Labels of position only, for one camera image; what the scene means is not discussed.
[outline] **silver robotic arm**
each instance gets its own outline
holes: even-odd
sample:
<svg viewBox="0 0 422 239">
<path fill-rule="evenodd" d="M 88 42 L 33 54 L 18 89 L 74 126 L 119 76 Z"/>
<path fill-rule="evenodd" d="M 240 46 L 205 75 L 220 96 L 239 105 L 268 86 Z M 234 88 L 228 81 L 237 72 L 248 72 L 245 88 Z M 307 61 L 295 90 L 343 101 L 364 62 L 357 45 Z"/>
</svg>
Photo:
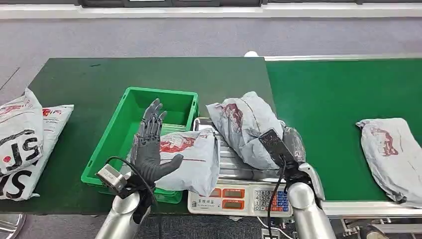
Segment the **silver robotic arm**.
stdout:
<svg viewBox="0 0 422 239">
<path fill-rule="evenodd" d="M 320 205 L 325 197 L 316 171 L 308 163 L 301 164 L 299 168 L 315 175 L 315 178 L 310 177 L 314 189 L 306 183 L 296 182 L 287 191 L 299 238 L 335 239 L 331 223 Z"/>
<path fill-rule="evenodd" d="M 325 195 L 315 169 L 294 157 L 274 130 L 269 130 L 259 139 L 274 162 L 284 168 L 280 172 L 285 176 L 299 239 L 335 239 L 331 223 L 322 210 L 321 201 L 325 200 Z"/>
<path fill-rule="evenodd" d="M 182 164 L 183 156 L 177 154 L 170 162 L 160 164 L 160 134 L 166 112 L 159 99 L 145 110 L 139 130 L 134 135 L 130 150 L 130 162 L 111 157 L 97 173 L 101 181 L 116 194 L 111 210 L 98 232 L 96 239 L 133 239 L 139 225 L 155 203 L 155 181 L 175 171 Z M 108 162 L 124 161 L 131 171 L 121 174 Z"/>
</svg>

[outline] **floor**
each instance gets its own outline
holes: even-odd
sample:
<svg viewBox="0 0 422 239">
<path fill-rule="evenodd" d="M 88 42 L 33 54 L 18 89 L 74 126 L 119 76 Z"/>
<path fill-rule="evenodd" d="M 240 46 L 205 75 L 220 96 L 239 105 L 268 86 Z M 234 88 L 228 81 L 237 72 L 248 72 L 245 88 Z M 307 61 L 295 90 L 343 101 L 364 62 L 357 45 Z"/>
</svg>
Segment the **floor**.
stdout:
<svg viewBox="0 0 422 239">
<path fill-rule="evenodd" d="M 422 53 L 422 19 L 79 19 L 0 21 L 0 104 L 50 57 Z M 94 238 L 104 216 L 29 216 L 20 239 Z M 140 237 L 156 238 L 156 219 Z M 164 218 L 164 238 L 258 238 L 255 218 Z"/>
</svg>

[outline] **plastic mailer bag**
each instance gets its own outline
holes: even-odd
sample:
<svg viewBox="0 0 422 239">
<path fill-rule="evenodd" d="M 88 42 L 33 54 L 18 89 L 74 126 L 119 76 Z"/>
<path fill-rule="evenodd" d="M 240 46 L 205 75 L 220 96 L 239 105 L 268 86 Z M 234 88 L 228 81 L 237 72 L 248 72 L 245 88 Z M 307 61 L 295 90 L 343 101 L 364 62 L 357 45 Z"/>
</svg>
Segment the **plastic mailer bag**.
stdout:
<svg viewBox="0 0 422 239">
<path fill-rule="evenodd" d="M 377 184 L 392 200 L 422 208 L 422 150 L 401 118 L 364 119 L 363 152 Z"/>
<path fill-rule="evenodd" d="M 279 168 L 258 137 L 273 128 L 282 139 L 283 127 L 271 107 L 255 92 L 208 105 L 207 109 L 216 129 L 243 162 L 261 170 Z"/>
<path fill-rule="evenodd" d="M 69 120 L 72 110 L 73 105 L 42 109 L 44 120 L 44 153 L 37 161 L 26 168 L 0 178 L 0 199 L 21 201 L 40 196 L 39 194 L 33 193 L 33 191 L 60 133 Z"/>
<path fill-rule="evenodd" d="M 306 151 L 302 137 L 297 129 L 292 127 L 284 128 L 283 142 L 295 157 L 296 161 L 306 162 Z"/>
<path fill-rule="evenodd" d="M 183 155 L 183 161 L 176 171 L 156 181 L 158 188 L 211 194 L 220 172 L 218 140 L 211 128 L 166 134 L 161 136 L 160 148 L 161 164 L 176 154 Z"/>
<path fill-rule="evenodd" d="M 42 156 L 42 106 L 31 90 L 0 106 L 0 177 Z"/>
</svg>

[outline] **black cable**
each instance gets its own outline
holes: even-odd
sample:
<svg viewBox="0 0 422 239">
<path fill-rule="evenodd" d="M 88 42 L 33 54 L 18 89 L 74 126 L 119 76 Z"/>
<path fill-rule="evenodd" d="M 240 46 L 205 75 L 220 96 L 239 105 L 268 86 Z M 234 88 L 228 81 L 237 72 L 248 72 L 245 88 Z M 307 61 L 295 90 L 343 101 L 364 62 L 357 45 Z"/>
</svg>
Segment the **black cable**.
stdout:
<svg viewBox="0 0 422 239">
<path fill-rule="evenodd" d="M 271 195 L 271 200 L 270 200 L 270 203 L 268 205 L 268 210 L 267 210 L 268 211 L 267 226 L 268 226 L 268 233 L 270 235 L 270 239 L 273 239 L 273 234 L 271 232 L 271 207 L 272 207 L 272 202 L 273 202 L 274 196 L 277 194 L 277 189 L 280 186 L 281 179 L 284 176 L 284 170 L 286 170 L 286 161 L 283 158 L 281 158 L 281 159 L 283 160 L 283 170 L 281 171 L 281 174 L 280 174 L 280 177 L 278 178 L 276 187 L 274 188 L 273 194 Z"/>
<path fill-rule="evenodd" d="M 154 196 L 154 192 L 152 192 L 152 189 L 151 189 L 151 187 L 149 187 L 149 185 L 148 185 L 148 183 L 145 181 L 145 179 L 142 177 L 142 175 L 138 172 L 138 170 L 136 170 L 136 168 L 135 168 L 135 166 L 131 163 L 131 162 L 129 162 L 129 161 L 127 161 L 126 159 L 124 159 L 124 158 L 121 158 L 121 157 L 118 157 L 118 156 L 111 156 L 110 158 L 108 158 L 107 159 L 107 161 L 105 162 L 106 164 L 108 164 L 108 163 L 110 163 L 110 161 L 112 160 L 112 159 L 118 159 L 118 160 L 120 160 L 120 161 L 122 161 L 123 163 L 125 163 L 127 166 L 129 166 L 130 167 L 130 169 L 132 169 L 132 171 L 138 176 L 138 177 L 140 177 L 141 178 L 141 180 L 142 180 L 142 182 L 144 183 L 144 185 L 145 185 L 145 187 L 148 189 L 148 192 L 149 192 L 149 194 L 151 194 L 151 197 L 152 197 L 152 202 L 153 202 L 153 204 L 155 205 L 155 207 L 157 208 L 157 213 L 158 213 L 158 238 L 159 239 L 161 239 L 162 238 L 162 228 L 161 228 L 161 214 L 160 214 L 160 210 L 159 210 L 159 208 L 158 208 L 158 203 L 157 203 L 157 200 L 155 199 L 155 196 Z"/>
</svg>

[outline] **green bin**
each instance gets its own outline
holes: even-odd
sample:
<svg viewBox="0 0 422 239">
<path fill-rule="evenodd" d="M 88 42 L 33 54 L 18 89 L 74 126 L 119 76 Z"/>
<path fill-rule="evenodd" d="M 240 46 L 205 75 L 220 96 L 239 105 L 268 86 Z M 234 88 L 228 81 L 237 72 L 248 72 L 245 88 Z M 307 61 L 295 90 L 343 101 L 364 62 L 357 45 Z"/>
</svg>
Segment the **green bin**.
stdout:
<svg viewBox="0 0 422 239">
<path fill-rule="evenodd" d="M 82 173 L 81 180 L 98 187 L 100 193 L 111 193 L 95 175 L 111 156 L 126 158 L 145 109 L 156 99 L 163 103 L 164 118 L 161 135 L 171 132 L 189 131 L 193 120 L 198 117 L 198 94 L 194 92 L 158 90 L 129 87 L 124 92 L 104 134 L 96 146 Z M 112 160 L 110 165 L 120 170 L 122 162 Z M 182 192 L 156 189 L 157 201 L 179 203 Z"/>
</svg>

